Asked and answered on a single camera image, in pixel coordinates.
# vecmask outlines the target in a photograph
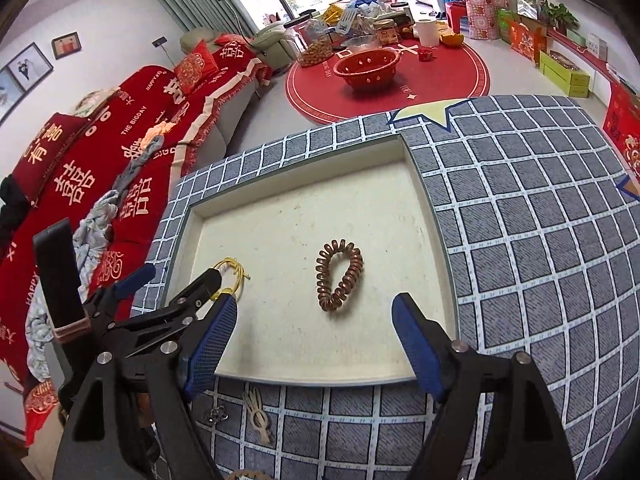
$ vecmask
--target red round rug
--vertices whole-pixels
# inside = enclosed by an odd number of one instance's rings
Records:
[[[343,50],[322,64],[301,68],[295,63],[287,77],[287,97],[303,115],[322,124],[375,114],[421,103],[489,93],[489,70],[466,44],[433,49],[434,59],[418,61],[418,42],[405,40],[392,48],[402,51],[391,86],[373,94],[354,93],[334,74],[334,65],[351,52]]]

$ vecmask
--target coiled hair tie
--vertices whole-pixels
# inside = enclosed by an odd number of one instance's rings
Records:
[[[349,268],[344,273],[342,280],[331,292],[331,273],[329,272],[329,262],[334,254],[345,253],[349,257]],[[353,243],[346,240],[332,240],[331,244],[324,245],[324,251],[320,251],[320,257],[316,259],[316,278],[318,279],[318,304],[324,311],[334,311],[347,299],[347,295],[353,290],[358,282],[363,269],[362,254],[360,249]]]

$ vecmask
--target white tray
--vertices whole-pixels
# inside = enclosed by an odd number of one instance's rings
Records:
[[[318,306],[316,258],[341,238],[361,249],[364,273],[346,303],[327,313]],[[166,298],[226,256],[251,280],[219,375],[327,386],[410,379],[391,323],[399,292],[455,335],[444,247],[400,137],[318,156],[193,205]],[[347,266],[332,262],[334,286]],[[223,276],[224,286],[233,283],[231,271]]]

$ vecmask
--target beige armchair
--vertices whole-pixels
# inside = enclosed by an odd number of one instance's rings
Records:
[[[220,46],[215,43],[220,34],[223,33],[206,27],[194,28],[180,38],[180,48],[188,54],[200,40],[204,40],[208,49],[215,52],[220,49]],[[249,42],[249,47],[274,72],[289,66],[296,60],[298,52],[295,42],[287,37],[282,22],[271,23],[258,32]]]

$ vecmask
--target white wall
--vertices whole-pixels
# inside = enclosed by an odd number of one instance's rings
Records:
[[[549,1],[567,6],[580,22],[579,34],[585,38],[588,34],[595,34],[606,41],[609,47],[607,60],[626,74],[631,82],[640,84],[640,64],[611,16],[584,0]]]
[[[75,31],[82,50],[54,60],[51,40]],[[34,41],[54,69],[0,126],[0,180],[53,113],[67,113],[88,92],[117,86],[142,66],[172,68],[164,51],[151,42],[165,36],[164,47],[179,62],[181,35],[157,0],[81,0],[3,45],[0,67]]]
[[[22,389],[20,383],[11,375],[8,366],[0,361],[0,421],[4,424],[24,431],[24,408],[22,407],[22,395],[5,386],[10,384],[14,388]],[[0,426],[0,430],[24,440],[24,436],[15,433],[7,426]]]

